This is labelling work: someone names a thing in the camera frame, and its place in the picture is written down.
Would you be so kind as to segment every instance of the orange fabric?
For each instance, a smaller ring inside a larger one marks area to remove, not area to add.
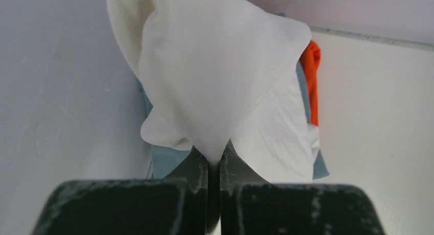
[[[311,41],[300,57],[300,63],[306,76],[308,84],[309,102],[311,104],[311,123],[318,126],[318,94],[316,73],[321,60],[319,46]]]

